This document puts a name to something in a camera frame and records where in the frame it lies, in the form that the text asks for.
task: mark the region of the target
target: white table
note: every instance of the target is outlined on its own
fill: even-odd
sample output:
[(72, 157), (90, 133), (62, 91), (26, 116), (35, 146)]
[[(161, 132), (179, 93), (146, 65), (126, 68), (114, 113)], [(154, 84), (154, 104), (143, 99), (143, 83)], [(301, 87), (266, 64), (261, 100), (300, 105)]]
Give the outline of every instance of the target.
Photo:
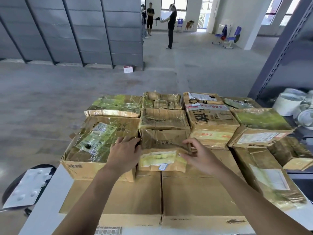
[[(65, 217), (64, 214), (59, 214), (59, 210), (67, 196), (73, 183), (73, 179), (60, 165), (53, 175), (41, 198), (37, 202), (33, 212), (30, 214), (25, 225), (21, 229), (19, 235), (33, 235), (44, 234), (50, 235), (60, 224)], [(301, 209), (293, 209), (287, 212), (289, 216), (298, 221), (309, 230), (313, 230), (313, 205), (308, 203)], [(170, 234), (170, 235), (187, 235), (187, 234), (247, 234), (254, 233), (251, 226), (246, 226), (240, 231), (202, 231), (196, 232), (195, 230), (179, 230), (179, 229), (165, 229), (160, 227), (135, 227), (124, 228), (123, 235), (136, 234)]]

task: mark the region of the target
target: large cardboard box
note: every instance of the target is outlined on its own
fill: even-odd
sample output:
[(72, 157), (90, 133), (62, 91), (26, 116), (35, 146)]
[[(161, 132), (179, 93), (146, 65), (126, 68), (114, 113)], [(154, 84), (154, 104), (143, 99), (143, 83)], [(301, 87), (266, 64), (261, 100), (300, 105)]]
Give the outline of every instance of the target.
[(142, 107), (154, 109), (182, 110), (180, 104), (180, 94), (160, 94), (156, 91), (146, 91), (143, 93)]
[[(75, 180), (92, 180), (110, 153), (118, 137), (138, 137), (138, 118), (88, 117), (61, 158), (61, 163)], [(119, 180), (133, 182), (135, 168)]]
[(229, 141), (230, 147), (268, 147), (295, 130), (272, 108), (232, 109), (231, 112), (240, 127)]
[(139, 129), (190, 129), (184, 110), (143, 109)]
[(223, 97), (224, 103), (233, 109), (245, 109), (245, 108), (261, 108), (255, 100), (248, 97), (236, 97), (236, 96), (226, 96)]
[(202, 100), (201, 102), (205, 103), (198, 103), (198, 99), (190, 99), (189, 94), (184, 93), (184, 103), (191, 126), (190, 137), (197, 138), (209, 148), (223, 149), (239, 127), (239, 123), (224, 105), (221, 97), (207, 95), (208, 98), (219, 101)]
[[(230, 151), (213, 153), (244, 180)], [(185, 173), (162, 172), (162, 195), (163, 227), (231, 231), (249, 224), (220, 182), (190, 165)]]
[(302, 192), (266, 148), (234, 148), (239, 167), (248, 182), (264, 198), (282, 210), (301, 207)]
[[(91, 181), (75, 180), (59, 213), (67, 214)], [(99, 225), (108, 227), (161, 224), (161, 173), (137, 172), (136, 181), (117, 181), (102, 212)]]
[(121, 116), (139, 118), (142, 107), (142, 96), (137, 95), (104, 95), (98, 98), (84, 111), (88, 116)]
[(313, 166), (313, 155), (295, 137), (285, 137), (268, 147), (285, 170), (306, 170)]
[(191, 154), (190, 144), (182, 143), (189, 137), (189, 129), (141, 129), (140, 134), (142, 155), (138, 163), (139, 170), (185, 171), (187, 162), (179, 154)]

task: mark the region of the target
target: blue and white sticker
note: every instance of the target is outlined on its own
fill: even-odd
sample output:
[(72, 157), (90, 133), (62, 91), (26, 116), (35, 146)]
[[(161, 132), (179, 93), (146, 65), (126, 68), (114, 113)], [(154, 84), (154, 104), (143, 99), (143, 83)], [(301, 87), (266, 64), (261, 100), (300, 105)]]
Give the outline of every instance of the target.
[(164, 171), (167, 168), (168, 164), (162, 163), (161, 166), (159, 167), (160, 171)]

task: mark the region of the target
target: hand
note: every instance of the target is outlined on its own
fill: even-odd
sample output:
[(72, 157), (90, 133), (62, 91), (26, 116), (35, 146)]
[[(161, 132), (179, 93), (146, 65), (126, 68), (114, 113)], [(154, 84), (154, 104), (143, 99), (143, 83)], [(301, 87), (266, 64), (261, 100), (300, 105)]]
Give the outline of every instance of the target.
[(133, 169), (139, 162), (141, 155), (141, 145), (136, 146), (139, 141), (140, 138), (119, 137), (111, 145), (110, 154), (104, 168), (113, 170), (119, 176)]
[(223, 166), (223, 163), (211, 152), (210, 149), (203, 146), (198, 139), (188, 138), (183, 141), (184, 144), (192, 143), (193, 146), (197, 149), (197, 157), (192, 157), (187, 154), (180, 154), (189, 164), (196, 167), (198, 170), (206, 174), (214, 174), (214, 171), (220, 166)]

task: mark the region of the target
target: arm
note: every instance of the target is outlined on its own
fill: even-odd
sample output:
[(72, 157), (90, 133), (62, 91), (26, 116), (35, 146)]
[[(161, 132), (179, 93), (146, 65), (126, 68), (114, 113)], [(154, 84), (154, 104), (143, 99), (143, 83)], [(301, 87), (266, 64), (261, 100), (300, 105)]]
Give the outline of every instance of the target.
[(190, 157), (186, 154), (181, 156), (189, 164), (220, 181), (257, 235), (312, 234), (246, 184), (197, 139), (186, 139), (184, 143), (192, 143), (198, 150), (198, 156)]
[(140, 138), (119, 137), (112, 144), (107, 163), (65, 216), (52, 235), (94, 235), (104, 206), (117, 179), (139, 162)]
[(169, 21), (169, 20), (170, 20), (170, 17), (168, 17), (168, 18), (166, 18), (166, 19), (164, 19), (164, 20), (160, 20), (160, 22), (163, 23), (163, 22), (167, 22), (167, 21)]

